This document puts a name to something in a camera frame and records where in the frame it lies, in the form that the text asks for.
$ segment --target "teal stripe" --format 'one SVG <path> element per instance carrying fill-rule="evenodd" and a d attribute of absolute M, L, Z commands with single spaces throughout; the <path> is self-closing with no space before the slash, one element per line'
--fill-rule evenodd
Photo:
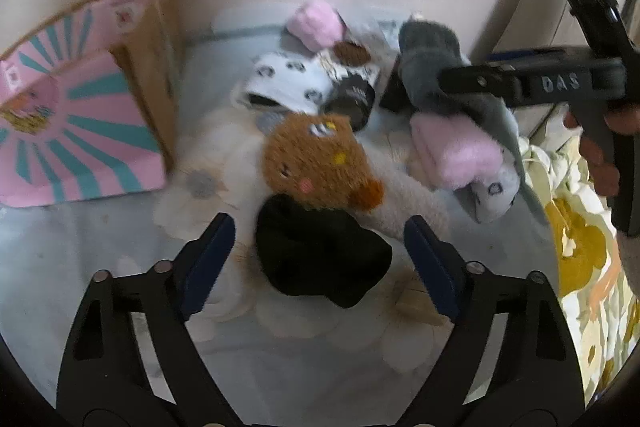
<path fill-rule="evenodd" d="M 27 158 L 27 144 L 24 140 L 18 142 L 18 155 L 15 159 L 15 171 L 18 176 L 27 183 L 31 183 L 31 171 L 29 169 L 29 158 Z"/>
<path fill-rule="evenodd" d="M 23 66 L 31 68 L 32 70 L 35 70 L 38 73 L 49 74 L 49 70 L 47 70 L 43 66 L 39 65 L 39 63 L 37 63 L 35 60 L 33 60 L 31 57 L 28 57 L 24 53 L 20 52 L 18 54 L 18 57 L 20 57 L 20 61 L 23 64 Z"/>
<path fill-rule="evenodd" d="M 65 23 L 65 42 L 66 42 L 66 58 L 73 58 L 73 54 L 71 52 L 71 35 L 74 28 L 74 16 L 67 15 L 64 18 Z"/>
<path fill-rule="evenodd" d="M 129 84 L 122 73 L 107 74 L 95 80 L 90 80 L 82 86 L 68 89 L 66 95 L 69 100 L 78 98 L 91 98 L 105 94 L 121 94 L 129 92 Z"/>
<path fill-rule="evenodd" d="M 46 49 L 44 49 L 44 45 L 40 41 L 39 36 L 36 35 L 35 37 L 32 37 L 29 40 L 29 42 L 33 45 L 34 48 L 36 48 L 38 53 L 42 55 L 42 58 L 44 58 L 49 63 L 49 66 L 51 67 L 55 66 L 55 62 L 52 60 L 51 57 L 49 57 L 49 54 L 47 53 Z"/>
<path fill-rule="evenodd" d="M 100 149 L 96 149 L 93 145 L 85 142 L 81 137 L 76 136 L 67 129 L 63 131 L 63 134 L 84 152 L 107 165 L 108 168 L 110 168 L 116 175 L 116 178 L 118 178 L 122 190 L 125 192 L 140 192 L 142 190 L 142 185 L 138 181 L 138 178 L 136 178 L 136 175 L 133 174 L 126 163 L 114 158 L 113 156 L 109 156 L 106 152 L 103 152 Z"/>
<path fill-rule="evenodd" d="M 80 43 L 78 44 L 78 57 L 82 57 L 84 53 L 84 45 L 91 31 L 91 25 L 94 23 L 94 12 L 89 8 L 84 14 L 84 20 L 82 21 L 82 30 L 80 30 Z"/>
<path fill-rule="evenodd" d="M 56 27 L 54 25 L 51 25 L 47 28 L 47 36 L 49 37 L 49 42 L 51 42 L 51 47 L 56 53 L 56 57 L 58 58 L 58 60 L 64 60 L 62 56 L 62 49 L 60 48 L 60 41 L 58 40 L 58 32 L 56 31 Z"/>
<path fill-rule="evenodd" d="M 86 200 L 100 198 L 102 193 L 92 170 L 73 156 L 58 140 L 47 142 L 51 152 L 57 156 L 71 174 L 76 178 L 82 197 Z"/>
<path fill-rule="evenodd" d="M 66 121 L 85 131 L 94 132 L 100 136 L 106 136 L 133 147 L 140 147 L 148 151 L 159 152 L 158 144 L 148 127 L 142 125 L 129 125 L 125 123 L 112 123 L 94 118 L 85 118 L 70 114 Z"/>
<path fill-rule="evenodd" d="M 66 198 L 65 198 L 65 189 L 62 187 L 62 181 L 60 181 L 60 178 L 58 178 L 56 173 L 53 171 L 53 169 L 51 168 L 51 165 L 49 165 L 49 162 L 47 162 L 46 158 L 42 155 L 42 153 L 40 152 L 40 149 L 38 149 L 38 146 L 36 144 L 32 144 L 32 145 L 33 145 L 33 152 L 36 153 L 36 158 L 38 158 L 38 161 L 40 162 L 40 166 L 44 171 L 44 175 L 47 177 L 47 180 L 49 180 L 49 183 L 51 184 L 51 188 L 53 189 L 53 198 L 55 202 L 63 203 L 64 201 L 66 201 Z"/>

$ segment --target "cartoon character illustration on box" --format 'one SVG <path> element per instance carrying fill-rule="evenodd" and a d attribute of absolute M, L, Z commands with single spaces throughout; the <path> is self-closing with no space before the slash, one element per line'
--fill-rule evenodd
<path fill-rule="evenodd" d="M 58 81 L 47 76 L 0 107 L 0 118 L 16 131 L 35 136 L 49 126 L 58 99 Z"/>

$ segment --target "black handheld device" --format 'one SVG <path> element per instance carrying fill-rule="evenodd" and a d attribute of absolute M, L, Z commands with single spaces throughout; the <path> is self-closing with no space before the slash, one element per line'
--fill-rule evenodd
<path fill-rule="evenodd" d="M 609 201 L 614 226 L 640 235 L 640 137 L 612 133 L 604 114 L 640 103 L 640 55 L 622 23 L 616 0 L 567 0 L 589 47 L 498 54 L 486 64 L 443 71 L 448 94 L 491 93 L 510 107 L 569 102 L 587 136 L 620 171 L 620 193 Z"/>

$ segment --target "pink sock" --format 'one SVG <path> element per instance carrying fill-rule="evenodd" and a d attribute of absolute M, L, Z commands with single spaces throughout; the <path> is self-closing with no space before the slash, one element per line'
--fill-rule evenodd
<path fill-rule="evenodd" d="M 464 114 L 418 113 L 411 119 L 414 145 L 431 186 L 457 190 L 494 178 L 502 147 Z"/>
<path fill-rule="evenodd" d="M 318 53 L 344 39 L 345 27 L 334 8 L 325 0 L 302 5 L 287 22 L 287 30 L 306 48 Z"/>

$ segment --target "cartoon eye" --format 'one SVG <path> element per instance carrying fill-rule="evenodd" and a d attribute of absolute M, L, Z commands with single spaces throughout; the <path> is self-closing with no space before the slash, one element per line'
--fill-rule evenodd
<path fill-rule="evenodd" d="M 257 70 L 255 70 L 258 76 L 273 78 L 273 75 L 276 74 L 276 70 L 274 70 L 271 66 L 260 66 Z"/>
<path fill-rule="evenodd" d="M 491 185 L 489 185 L 488 192 L 490 196 L 497 196 L 498 194 L 502 194 L 504 192 L 504 188 L 502 188 L 501 183 L 492 183 Z"/>
<path fill-rule="evenodd" d="M 332 137 L 335 136 L 335 124 L 333 122 L 313 124 L 309 127 L 309 132 L 317 138 Z"/>
<path fill-rule="evenodd" d="M 300 73 L 304 73 L 306 71 L 305 65 L 302 62 L 287 62 L 288 70 L 296 70 Z"/>
<path fill-rule="evenodd" d="M 322 93 L 316 89 L 307 89 L 305 91 L 305 98 L 316 105 L 321 105 L 322 103 Z"/>

